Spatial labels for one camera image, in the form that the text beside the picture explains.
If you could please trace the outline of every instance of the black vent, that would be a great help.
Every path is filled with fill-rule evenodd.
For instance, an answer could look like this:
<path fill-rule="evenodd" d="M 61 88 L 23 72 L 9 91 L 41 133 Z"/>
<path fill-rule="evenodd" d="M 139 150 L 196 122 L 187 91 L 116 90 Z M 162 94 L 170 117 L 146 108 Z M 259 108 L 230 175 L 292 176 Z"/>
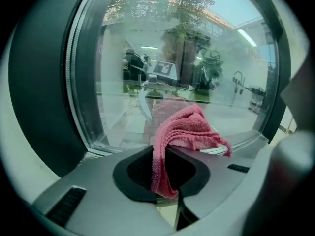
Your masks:
<path fill-rule="evenodd" d="M 47 218 L 60 226 L 65 226 L 82 200 L 86 190 L 71 188 L 47 214 Z"/>
<path fill-rule="evenodd" d="M 249 167 L 245 167 L 245 166 L 237 165 L 237 164 L 230 164 L 228 166 L 228 168 L 231 170 L 239 171 L 239 172 L 243 172 L 243 173 L 247 173 L 250 170 Z"/>

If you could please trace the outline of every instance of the blue sky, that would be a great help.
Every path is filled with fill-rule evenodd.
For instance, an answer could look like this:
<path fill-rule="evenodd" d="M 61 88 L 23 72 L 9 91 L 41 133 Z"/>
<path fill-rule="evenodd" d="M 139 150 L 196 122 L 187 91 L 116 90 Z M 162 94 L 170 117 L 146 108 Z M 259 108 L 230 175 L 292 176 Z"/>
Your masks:
<path fill-rule="evenodd" d="M 234 25 L 259 17 L 260 13 L 249 0 L 213 0 L 209 8 Z"/>

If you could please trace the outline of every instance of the folded pink cloth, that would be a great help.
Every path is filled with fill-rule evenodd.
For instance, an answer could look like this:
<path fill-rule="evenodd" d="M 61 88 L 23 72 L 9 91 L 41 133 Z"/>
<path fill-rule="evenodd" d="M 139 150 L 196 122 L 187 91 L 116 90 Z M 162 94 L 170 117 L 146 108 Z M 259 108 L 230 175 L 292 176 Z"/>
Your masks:
<path fill-rule="evenodd" d="M 176 197 L 178 190 L 172 189 L 165 168 L 165 147 L 168 144 L 192 150 L 217 148 L 218 144 L 223 144 L 227 146 L 224 155 L 232 154 L 229 141 L 211 130 L 198 105 L 193 104 L 170 116 L 154 136 L 151 184 L 152 192 L 170 199 Z"/>

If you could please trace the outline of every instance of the fluorescent light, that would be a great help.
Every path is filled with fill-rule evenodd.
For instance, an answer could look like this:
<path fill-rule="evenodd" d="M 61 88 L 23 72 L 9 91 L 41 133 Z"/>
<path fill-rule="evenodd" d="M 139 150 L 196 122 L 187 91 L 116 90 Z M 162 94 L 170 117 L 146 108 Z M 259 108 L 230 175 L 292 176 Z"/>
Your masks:
<path fill-rule="evenodd" d="M 153 49 L 153 50 L 157 50 L 157 47 L 151 47 L 151 46 L 141 46 L 141 48 L 143 49 Z"/>
<path fill-rule="evenodd" d="M 256 43 L 252 40 L 251 37 L 248 36 L 246 32 L 244 32 L 242 29 L 237 30 L 253 47 L 257 47 Z"/>

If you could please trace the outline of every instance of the glass window pane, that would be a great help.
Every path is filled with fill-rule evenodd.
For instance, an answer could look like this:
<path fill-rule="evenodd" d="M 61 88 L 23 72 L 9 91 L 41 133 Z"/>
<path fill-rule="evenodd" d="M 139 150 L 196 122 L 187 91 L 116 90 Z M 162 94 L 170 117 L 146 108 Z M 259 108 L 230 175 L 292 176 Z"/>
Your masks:
<path fill-rule="evenodd" d="M 104 137 L 93 148 L 152 144 L 160 125 L 190 104 L 225 137 L 271 111 L 277 52 L 250 0 L 112 0 L 100 27 L 94 69 Z"/>

